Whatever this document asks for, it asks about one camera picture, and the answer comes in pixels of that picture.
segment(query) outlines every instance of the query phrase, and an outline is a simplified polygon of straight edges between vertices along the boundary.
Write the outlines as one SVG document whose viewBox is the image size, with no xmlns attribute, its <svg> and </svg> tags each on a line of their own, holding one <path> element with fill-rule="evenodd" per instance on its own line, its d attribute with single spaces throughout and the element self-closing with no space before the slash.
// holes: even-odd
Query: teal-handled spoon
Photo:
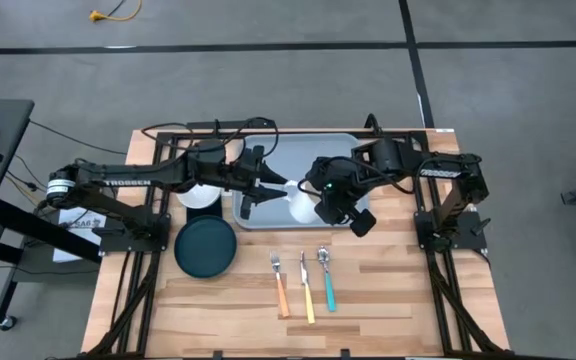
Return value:
<svg viewBox="0 0 576 360">
<path fill-rule="evenodd" d="M 317 259 L 319 260 L 319 263 L 324 267 L 324 272 L 326 275 L 326 298 L 328 299 L 328 311 L 333 312 L 337 310 L 337 304 L 335 303 L 335 292 L 332 290 L 332 280 L 330 278 L 330 269 L 328 268 L 328 262 L 330 262 L 330 253 L 326 247 L 319 247 L 319 250 L 317 250 Z"/>
</svg>

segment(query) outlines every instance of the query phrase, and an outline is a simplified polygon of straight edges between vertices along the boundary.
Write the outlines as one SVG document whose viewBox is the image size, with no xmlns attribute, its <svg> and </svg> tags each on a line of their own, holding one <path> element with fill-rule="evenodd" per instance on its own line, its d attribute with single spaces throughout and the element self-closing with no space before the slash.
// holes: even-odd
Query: white bowl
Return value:
<svg viewBox="0 0 576 360">
<path fill-rule="evenodd" d="M 203 209 L 217 201 L 221 188 L 211 185 L 195 185 L 190 191 L 177 194 L 181 204 L 191 209 Z"/>
</svg>

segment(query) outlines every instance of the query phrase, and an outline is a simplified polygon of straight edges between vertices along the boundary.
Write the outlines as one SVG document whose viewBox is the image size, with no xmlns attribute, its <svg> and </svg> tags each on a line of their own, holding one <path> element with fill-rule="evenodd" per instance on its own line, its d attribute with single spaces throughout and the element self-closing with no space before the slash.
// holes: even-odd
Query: dark teal plate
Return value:
<svg viewBox="0 0 576 360">
<path fill-rule="evenodd" d="M 224 272 L 237 251 L 237 238 L 224 219 L 202 215 L 190 220 L 177 234 L 175 260 L 186 274 L 209 278 Z"/>
</svg>

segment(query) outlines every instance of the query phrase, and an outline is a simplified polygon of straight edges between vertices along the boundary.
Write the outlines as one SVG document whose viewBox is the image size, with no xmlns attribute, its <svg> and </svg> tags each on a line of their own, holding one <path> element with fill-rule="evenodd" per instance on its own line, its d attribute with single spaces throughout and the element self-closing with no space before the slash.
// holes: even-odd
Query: utensil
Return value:
<svg viewBox="0 0 576 360">
<path fill-rule="evenodd" d="M 275 271 L 275 276 L 277 277 L 277 291 L 279 292 L 281 317 L 288 317 L 290 316 L 290 310 L 288 310 L 288 301 L 286 300 L 286 293 L 284 292 L 284 284 L 281 282 L 281 275 L 279 274 L 279 255 L 274 251 L 270 251 L 270 263 L 272 264 L 272 269 Z"/>
<path fill-rule="evenodd" d="M 314 324 L 315 310 L 312 307 L 312 296 L 310 295 L 310 285 L 308 285 L 308 271 L 306 271 L 303 251 L 301 252 L 299 264 L 301 265 L 301 283 L 304 284 L 304 288 L 306 289 L 306 315 L 308 316 L 308 324 Z"/>
<path fill-rule="evenodd" d="M 332 290 L 332 280 L 330 278 L 330 269 L 328 268 L 330 253 L 325 246 L 320 246 L 319 250 L 317 250 L 317 259 L 319 259 L 319 263 L 324 267 L 324 273 L 326 275 L 326 298 L 328 299 L 328 311 L 333 312 L 337 310 L 337 304 L 335 303 L 335 293 Z"/>
</svg>

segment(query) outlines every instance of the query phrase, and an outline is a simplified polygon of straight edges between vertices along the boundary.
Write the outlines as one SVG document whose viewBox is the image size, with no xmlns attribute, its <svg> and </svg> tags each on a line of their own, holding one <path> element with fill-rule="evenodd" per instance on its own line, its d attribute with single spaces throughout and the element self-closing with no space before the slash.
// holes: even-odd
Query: yellow cable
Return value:
<svg viewBox="0 0 576 360">
<path fill-rule="evenodd" d="M 24 184 L 18 183 L 15 179 L 9 177 L 8 175 L 6 175 L 6 179 L 8 179 L 8 181 L 10 181 L 17 188 L 17 190 L 21 191 L 26 196 L 30 197 L 30 199 L 34 200 L 31 202 L 34 202 L 35 205 L 37 205 L 41 202 L 41 200 L 38 200 L 30 191 L 28 191 L 24 188 L 24 186 L 25 186 Z"/>
<path fill-rule="evenodd" d="M 137 4 L 137 9 L 135 9 L 135 11 L 132 14 L 130 14 L 126 17 L 108 16 L 108 15 L 104 15 L 104 14 L 100 13 L 97 10 L 93 10 L 90 13 L 90 16 L 88 16 L 88 19 L 90 19 L 90 21 L 92 21 L 92 22 L 96 22 L 99 20 L 128 21 L 128 20 L 131 20 L 132 18 L 134 18 L 135 16 L 137 16 L 137 13 L 139 13 L 139 10 L 141 10 L 141 2 L 142 2 L 142 0 L 139 0 L 139 3 Z"/>
</svg>

